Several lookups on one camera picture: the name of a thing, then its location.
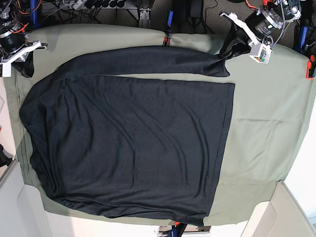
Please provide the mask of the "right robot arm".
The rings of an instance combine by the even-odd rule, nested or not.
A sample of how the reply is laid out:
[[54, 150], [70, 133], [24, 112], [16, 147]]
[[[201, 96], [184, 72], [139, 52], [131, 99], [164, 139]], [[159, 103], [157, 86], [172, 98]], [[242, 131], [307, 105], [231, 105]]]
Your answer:
[[29, 23], [23, 23], [17, 14], [27, 15], [21, 11], [16, 0], [0, 2], [0, 76], [11, 77], [12, 68], [22, 76], [31, 78], [34, 74], [35, 50], [47, 49], [48, 44], [39, 40], [28, 41], [26, 28]]

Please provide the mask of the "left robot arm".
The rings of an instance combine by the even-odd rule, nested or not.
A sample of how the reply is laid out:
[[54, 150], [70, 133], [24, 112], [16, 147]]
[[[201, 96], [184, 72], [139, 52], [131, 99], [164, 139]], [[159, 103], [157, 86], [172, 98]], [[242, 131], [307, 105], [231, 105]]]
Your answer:
[[264, 0], [261, 7], [245, 3], [253, 12], [244, 21], [233, 12], [220, 14], [231, 22], [231, 27], [219, 57], [230, 59], [248, 53], [255, 62], [267, 64], [286, 26], [301, 17], [300, 1]]

